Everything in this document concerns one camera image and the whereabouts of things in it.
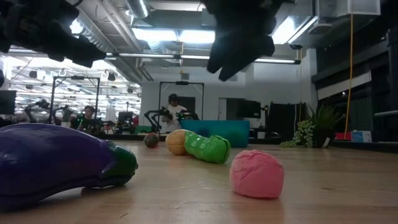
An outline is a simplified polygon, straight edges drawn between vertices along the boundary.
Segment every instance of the pink toy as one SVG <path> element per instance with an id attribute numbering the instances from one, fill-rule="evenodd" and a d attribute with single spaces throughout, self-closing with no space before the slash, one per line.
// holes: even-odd
<path id="1" fill-rule="evenodd" d="M 234 191 L 248 197 L 279 197 L 284 177 L 282 164 L 274 156 L 258 150 L 240 152 L 229 170 Z"/>

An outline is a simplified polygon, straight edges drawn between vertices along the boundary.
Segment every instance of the robotic hand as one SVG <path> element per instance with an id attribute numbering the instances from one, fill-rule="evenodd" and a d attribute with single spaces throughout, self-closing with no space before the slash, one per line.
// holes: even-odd
<path id="1" fill-rule="evenodd" d="M 201 0 L 217 21 L 216 39 L 207 70 L 229 80 L 261 55 L 272 56 L 274 41 L 269 35 L 283 2 L 291 0 Z"/>
<path id="2" fill-rule="evenodd" d="M 79 10 L 66 0 L 0 0 L 0 51 L 11 45 L 43 52 L 53 60 L 69 58 L 73 63 L 91 67 L 106 57 L 90 41 L 75 38 L 69 26 Z"/>
<path id="3" fill-rule="evenodd" d="M 161 125 L 159 124 L 159 122 L 156 120 L 156 117 L 159 117 L 159 116 L 165 116 L 166 118 L 168 118 L 168 119 L 170 119 L 170 120 L 173 120 L 173 115 L 170 113 L 170 111 L 166 108 L 166 107 L 162 107 L 160 110 L 150 110 L 150 111 L 147 111 L 145 114 L 144 114 L 144 116 L 145 116 L 145 118 L 150 122 L 150 125 L 151 125 L 151 132 L 153 132 L 153 133 L 156 133 L 156 132 L 159 132 L 161 129 L 162 129 L 162 127 L 161 127 Z"/>
<path id="4" fill-rule="evenodd" d="M 187 110 L 181 110 L 179 113 L 176 113 L 177 121 L 181 122 L 181 120 L 186 120 L 186 119 L 194 119 L 194 120 L 199 120 L 199 117 L 196 113 L 187 111 Z"/>

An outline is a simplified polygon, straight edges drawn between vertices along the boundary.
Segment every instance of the table surface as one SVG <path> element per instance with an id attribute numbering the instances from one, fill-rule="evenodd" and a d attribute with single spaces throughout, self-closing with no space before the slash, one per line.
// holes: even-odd
<path id="1" fill-rule="evenodd" d="M 173 156 L 164 143 L 117 144 L 134 152 L 139 169 L 124 187 L 74 189 L 25 210 L 0 213 L 4 224 L 105 223 L 398 223 L 398 155 L 354 149 L 250 146 L 285 167 L 277 200 L 233 193 L 233 149 L 224 165 Z"/>

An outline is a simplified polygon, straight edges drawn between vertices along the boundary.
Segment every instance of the green toy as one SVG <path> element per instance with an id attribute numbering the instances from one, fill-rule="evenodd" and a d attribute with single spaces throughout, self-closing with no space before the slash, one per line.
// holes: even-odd
<path id="1" fill-rule="evenodd" d="M 191 131 L 185 133 L 185 149 L 200 160 L 224 164 L 229 157 L 231 143 L 221 136 L 206 138 Z"/>

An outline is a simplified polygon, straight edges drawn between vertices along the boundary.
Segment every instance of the teal box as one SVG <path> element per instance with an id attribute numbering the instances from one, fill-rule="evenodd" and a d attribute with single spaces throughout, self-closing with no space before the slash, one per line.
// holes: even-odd
<path id="1" fill-rule="evenodd" d="M 226 138 L 232 147 L 248 146 L 250 135 L 249 121 L 181 121 L 181 128 L 193 131 L 201 136 L 210 137 L 214 134 Z"/>

